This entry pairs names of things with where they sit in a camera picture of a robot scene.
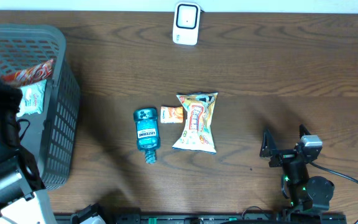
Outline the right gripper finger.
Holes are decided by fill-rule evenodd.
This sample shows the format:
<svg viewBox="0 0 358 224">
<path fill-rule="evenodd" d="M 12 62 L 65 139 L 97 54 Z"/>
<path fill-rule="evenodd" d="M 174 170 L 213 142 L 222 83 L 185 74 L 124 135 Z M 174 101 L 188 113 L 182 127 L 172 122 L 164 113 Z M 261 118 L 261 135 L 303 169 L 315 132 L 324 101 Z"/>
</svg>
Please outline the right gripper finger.
<svg viewBox="0 0 358 224">
<path fill-rule="evenodd" d="M 303 137 L 303 136 L 308 136 L 310 135 L 311 133 L 308 131 L 308 129 L 306 128 L 306 126 L 304 124 L 301 124 L 299 126 L 299 136 L 300 136 L 300 139 Z"/>
<path fill-rule="evenodd" d="M 272 157 L 277 151 L 275 140 L 269 129 L 263 131 L 262 145 L 260 147 L 259 157 Z"/>
</svg>

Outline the pale green snack packet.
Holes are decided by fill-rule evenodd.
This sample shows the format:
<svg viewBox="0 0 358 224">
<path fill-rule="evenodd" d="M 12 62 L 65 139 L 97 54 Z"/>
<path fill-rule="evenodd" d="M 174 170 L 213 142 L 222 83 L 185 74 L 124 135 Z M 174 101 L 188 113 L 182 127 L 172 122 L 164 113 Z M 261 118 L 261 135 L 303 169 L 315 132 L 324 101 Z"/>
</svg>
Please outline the pale green snack packet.
<svg viewBox="0 0 358 224">
<path fill-rule="evenodd" d="M 22 99 L 19 105 L 17 117 L 25 114 L 42 114 L 44 111 L 44 98 L 46 89 L 46 80 L 20 87 Z"/>
</svg>

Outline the orange chocolate bar wrapper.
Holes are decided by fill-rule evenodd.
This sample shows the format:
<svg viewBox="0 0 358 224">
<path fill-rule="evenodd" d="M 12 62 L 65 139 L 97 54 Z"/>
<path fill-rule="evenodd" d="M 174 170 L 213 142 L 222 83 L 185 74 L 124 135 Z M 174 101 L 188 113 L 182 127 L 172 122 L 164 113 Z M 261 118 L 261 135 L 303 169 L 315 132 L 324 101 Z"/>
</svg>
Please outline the orange chocolate bar wrapper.
<svg viewBox="0 0 358 224">
<path fill-rule="evenodd" d="M 46 80 L 53 74 L 54 62 L 54 59 L 50 59 L 31 68 L 3 76 L 1 80 L 13 87 L 31 85 Z"/>
</svg>

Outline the yellow snack chip bag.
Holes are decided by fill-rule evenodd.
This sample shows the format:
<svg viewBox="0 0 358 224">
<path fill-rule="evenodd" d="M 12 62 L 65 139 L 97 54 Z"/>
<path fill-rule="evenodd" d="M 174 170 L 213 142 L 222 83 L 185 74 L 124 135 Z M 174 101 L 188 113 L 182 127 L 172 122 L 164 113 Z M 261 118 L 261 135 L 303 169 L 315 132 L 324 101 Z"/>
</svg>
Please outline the yellow snack chip bag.
<svg viewBox="0 0 358 224">
<path fill-rule="evenodd" d="M 177 95 L 186 111 L 186 120 L 183 132 L 172 146 L 173 149 L 216 153 L 211 122 L 217 96 L 218 92 Z"/>
</svg>

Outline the small orange tissue pack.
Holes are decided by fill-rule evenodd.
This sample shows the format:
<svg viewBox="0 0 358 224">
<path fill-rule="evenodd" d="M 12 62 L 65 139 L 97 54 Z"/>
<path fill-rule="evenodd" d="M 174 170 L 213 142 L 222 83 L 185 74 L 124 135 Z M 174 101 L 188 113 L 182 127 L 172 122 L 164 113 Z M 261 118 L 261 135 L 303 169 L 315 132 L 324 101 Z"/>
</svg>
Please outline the small orange tissue pack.
<svg viewBox="0 0 358 224">
<path fill-rule="evenodd" d="M 183 107 L 168 107 L 162 106 L 160 109 L 160 122 L 163 124 L 182 123 Z"/>
</svg>

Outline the blue Listerine mouthwash bottle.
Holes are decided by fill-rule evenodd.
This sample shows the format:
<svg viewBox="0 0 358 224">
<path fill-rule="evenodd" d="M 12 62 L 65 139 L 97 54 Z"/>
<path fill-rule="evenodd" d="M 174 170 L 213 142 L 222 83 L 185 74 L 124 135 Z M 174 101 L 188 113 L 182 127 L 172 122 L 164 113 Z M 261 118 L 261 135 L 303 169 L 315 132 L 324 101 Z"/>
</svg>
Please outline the blue Listerine mouthwash bottle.
<svg viewBox="0 0 358 224">
<path fill-rule="evenodd" d="M 160 148 L 157 110 L 155 108 L 135 110 L 133 117 L 137 148 L 144 153 L 147 164 L 154 164 L 157 160 L 156 150 Z"/>
</svg>

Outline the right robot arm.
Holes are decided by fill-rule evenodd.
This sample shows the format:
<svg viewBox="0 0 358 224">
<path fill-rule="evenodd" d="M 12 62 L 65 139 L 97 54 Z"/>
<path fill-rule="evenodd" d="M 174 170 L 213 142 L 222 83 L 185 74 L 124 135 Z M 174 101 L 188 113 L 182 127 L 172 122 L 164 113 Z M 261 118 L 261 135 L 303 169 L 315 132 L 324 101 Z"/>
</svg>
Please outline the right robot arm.
<svg viewBox="0 0 358 224">
<path fill-rule="evenodd" d="M 272 133 L 265 129 L 260 148 L 260 157 L 269 158 L 270 167 L 281 167 L 282 194 L 291 202 L 281 219 L 287 222 L 300 220 L 322 221 L 322 213 L 329 210 L 334 184 L 321 176 L 310 177 L 307 165 L 315 161 L 323 142 L 317 135 L 310 134 L 304 125 L 299 126 L 300 140 L 292 149 L 278 149 Z"/>
</svg>

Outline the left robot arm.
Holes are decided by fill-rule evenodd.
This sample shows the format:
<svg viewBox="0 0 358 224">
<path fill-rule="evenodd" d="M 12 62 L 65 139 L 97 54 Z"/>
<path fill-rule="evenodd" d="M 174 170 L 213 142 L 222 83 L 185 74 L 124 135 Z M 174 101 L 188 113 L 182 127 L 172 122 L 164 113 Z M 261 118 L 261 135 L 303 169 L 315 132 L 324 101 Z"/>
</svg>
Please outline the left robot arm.
<svg viewBox="0 0 358 224">
<path fill-rule="evenodd" d="M 0 80 L 0 223 L 56 223 L 35 157 L 21 145 L 21 98 Z"/>
</svg>

